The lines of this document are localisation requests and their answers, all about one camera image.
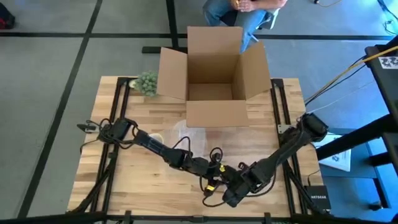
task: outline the green plant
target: green plant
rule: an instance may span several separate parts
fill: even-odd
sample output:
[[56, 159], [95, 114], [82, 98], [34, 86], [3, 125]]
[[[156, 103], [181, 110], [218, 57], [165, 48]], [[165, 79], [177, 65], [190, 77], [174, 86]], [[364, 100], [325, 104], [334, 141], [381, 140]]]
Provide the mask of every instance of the green plant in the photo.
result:
[[156, 72], [143, 72], [136, 79], [135, 89], [140, 91], [144, 96], [155, 96], [157, 86]]

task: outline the open cardboard box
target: open cardboard box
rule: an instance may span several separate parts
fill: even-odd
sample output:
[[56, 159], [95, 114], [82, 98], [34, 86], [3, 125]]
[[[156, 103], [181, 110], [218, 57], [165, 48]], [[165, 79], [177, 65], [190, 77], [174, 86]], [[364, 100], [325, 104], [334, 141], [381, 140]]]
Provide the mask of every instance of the open cardboard box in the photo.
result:
[[262, 42], [240, 27], [188, 27], [188, 54], [162, 48], [157, 93], [187, 101], [188, 127], [248, 126], [246, 100], [271, 88]]

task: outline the butcher block tabletop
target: butcher block tabletop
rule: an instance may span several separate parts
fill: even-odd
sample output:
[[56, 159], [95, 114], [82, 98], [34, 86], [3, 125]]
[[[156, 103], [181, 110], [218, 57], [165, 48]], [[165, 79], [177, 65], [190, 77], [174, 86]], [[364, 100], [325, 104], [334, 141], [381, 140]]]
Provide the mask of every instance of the butcher block tabletop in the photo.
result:
[[[118, 77], [101, 78], [91, 120], [100, 122], [109, 117], [117, 80]], [[305, 112], [300, 83], [296, 78], [285, 78], [283, 81], [290, 119], [295, 122]], [[124, 89], [121, 90], [116, 114], [119, 114], [123, 91]], [[279, 91], [277, 97], [283, 123]], [[224, 152], [222, 163], [237, 167], [239, 162], [250, 165], [278, 149], [270, 92], [265, 91], [247, 100], [247, 111], [250, 122], [248, 127], [187, 128], [183, 100], [165, 96], [150, 98], [131, 90], [126, 117], [136, 121], [139, 128], [149, 134], [159, 133], [164, 144], [169, 147], [180, 138], [189, 136], [194, 157], [203, 156], [208, 159], [210, 150], [218, 146]], [[85, 142], [96, 139], [97, 135], [98, 133], [87, 134]], [[131, 132], [126, 139], [132, 139]], [[179, 148], [187, 149], [187, 143], [181, 143]], [[94, 186], [102, 150], [103, 143], [99, 141], [83, 148], [68, 210], [76, 208]], [[315, 149], [311, 145], [304, 146], [298, 151], [297, 157], [303, 184], [307, 184], [307, 176], [319, 170]], [[310, 178], [313, 185], [323, 185], [319, 172]], [[300, 211], [299, 198], [293, 184], [292, 188], [296, 211]], [[207, 204], [222, 202], [224, 190], [224, 187], [220, 187], [206, 200]], [[99, 194], [98, 210], [102, 208], [103, 198], [104, 187]], [[126, 210], [131, 210], [134, 215], [153, 216], [263, 217], [265, 212], [271, 213], [272, 217], [290, 216], [282, 166], [278, 167], [275, 186], [267, 195], [244, 198], [236, 208], [227, 204], [216, 208], [205, 207], [202, 199], [203, 193], [197, 176], [171, 169], [161, 157], [143, 147], [119, 150], [109, 215], [124, 215]]]

